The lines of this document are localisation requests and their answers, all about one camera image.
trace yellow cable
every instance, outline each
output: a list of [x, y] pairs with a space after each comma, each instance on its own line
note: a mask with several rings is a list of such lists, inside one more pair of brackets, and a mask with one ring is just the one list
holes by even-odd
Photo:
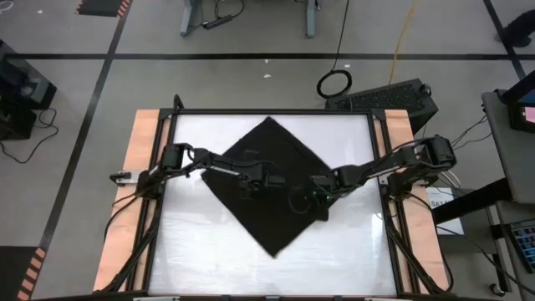
[[415, 13], [416, 4], [418, 4], [420, 0], [412, 0], [412, 5], [410, 6], [409, 14], [407, 15], [407, 19], [405, 20], [405, 23], [403, 24], [403, 29], [401, 29], [400, 38], [398, 39], [398, 43], [395, 45], [395, 51], [394, 51], [394, 59], [392, 60], [392, 68], [390, 69], [390, 80], [388, 81], [388, 85], [392, 84], [392, 80], [394, 79], [394, 72], [395, 72], [395, 66], [398, 62], [398, 52], [400, 51], [400, 45], [401, 41], [403, 40], [403, 37], [405, 36], [405, 32], [407, 31], [407, 28], [409, 27], [410, 19], [412, 18], [412, 15]]

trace table leg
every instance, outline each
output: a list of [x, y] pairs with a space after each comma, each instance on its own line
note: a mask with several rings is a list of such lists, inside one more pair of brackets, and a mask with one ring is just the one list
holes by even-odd
[[474, 212], [494, 205], [498, 201], [512, 199], [511, 190], [506, 178], [495, 181], [476, 191], [457, 197], [455, 200], [433, 209], [435, 224], [450, 221], [454, 218], [462, 217], [465, 214]]
[[316, 35], [316, 1], [307, 0], [307, 38]]
[[184, 0], [184, 12], [182, 12], [182, 23], [181, 23], [181, 36], [185, 37], [191, 31], [191, 28], [194, 26], [193, 16], [195, 15], [196, 7], [199, 4], [199, 0]]

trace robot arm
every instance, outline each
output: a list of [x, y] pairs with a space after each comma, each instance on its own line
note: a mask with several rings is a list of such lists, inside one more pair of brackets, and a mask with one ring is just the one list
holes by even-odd
[[[186, 166], [182, 166], [184, 154], [191, 160]], [[190, 173], [199, 169], [212, 169], [236, 176], [240, 188], [246, 193], [263, 187], [284, 187], [284, 177], [275, 175], [270, 168], [274, 164], [255, 160], [256, 155], [256, 152], [246, 150], [246, 160], [235, 161], [203, 148], [194, 148], [187, 143], [167, 145], [160, 162], [153, 169], [140, 173], [135, 192], [138, 196], [156, 198], [160, 195], [159, 184], [164, 180], [178, 176], [189, 177]]]
[[303, 193], [306, 198], [315, 200], [311, 202], [315, 208], [310, 212], [315, 219], [327, 221], [329, 203], [347, 196], [371, 178], [391, 173], [387, 177], [390, 195], [405, 198], [417, 181], [433, 183], [440, 172], [450, 170], [455, 164], [450, 141], [437, 135], [417, 140], [414, 145], [402, 145], [396, 152], [361, 166], [341, 166], [327, 175], [311, 176]]

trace concrete floor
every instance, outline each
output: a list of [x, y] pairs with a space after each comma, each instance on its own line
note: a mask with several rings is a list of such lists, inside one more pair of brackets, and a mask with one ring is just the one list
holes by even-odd
[[[317, 14], [317, 36], [304, 37], [304, 6], [290, 0], [245, 0], [243, 14], [230, 23], [187, 38], [179, 33], [182, 1], [134, 0], [116, 48], [118, 54], [335, 53], [344, 0], [323, 1]], [[392, 54], [410, 0], [352, 0], [342, 53]], [[492, 0], [501, 22], [533, 8], [529, 0]], [[117, 18], [74, 14], [78, 2], [15, 1], [0, 14], [0, 39], [21, 54], [106, 54]], [[227, 0], [228, 12], [239, 2]], [[204, 15], [212, 18], [213, 3]], [[405, 35], [403, 54], [507, 54], [493, 40], [496, 28], [483, 1], [422, 0]], [[535, 54], [535, 46], [519, 49]], [[99, 264], [104, 225], [116, 187], [108, 179], [122, 167], [137, 109], [169, 107], [179, 94], [188, 108], [322, 108], [316, 95], [318, 79], [332, 59], [158, 60], [111, 62], [104, 88], [95, 93], [102, 59], [39, 59], [30, 63], [58, 86], [52, 107], [58, 110], [59, 135], [44, 143], [25, 166], [0, 156], [10, 175], [0, 182], [0, 245], [37, 246], [58, 195], [69, 158], [89, 102], [99, 97], [59, 223], [48, 248], [34, 298], [90, 293]], [[388, 83], [389, 60], [340, 60], [354, 77], [352, 90]], [[522, 61], [526, 73], [535, 62]], [[482, 116], [482, 92], [507, 88], [518, 81], [508, 60], [402, 60], [395, 81], [420, 78], [429, 84], [439, 113], [426, 134], [457, 137]], [[335, 90], [335, 79], [327, 85]], [[476, 127], [467, 140], [490, 132]], [[7, 143], [25, 157], [46, 133], [31, 140]], [[478, 188], [503, 176], [492, 138], [457, 153], [453, 170], [464, 187]], [[446, 254], [456, 278], [455, 293], [497, 298], [487, 286], [496, 282], [494, 269], [475, 254]], [[515, 293], [504, 299], [517, 299]]]

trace black keyboard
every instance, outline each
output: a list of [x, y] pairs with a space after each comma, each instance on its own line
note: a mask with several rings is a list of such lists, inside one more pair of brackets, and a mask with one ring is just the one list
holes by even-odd
[[409, 113], [423, 110], [421, 93], [411, 84], [400, 84], [369, 93], [347, 95], [335, 104], [339, 110], [405, 109]]
[[509, 236], [528, 273], [535, 270], [535, 221], [510, 225]]

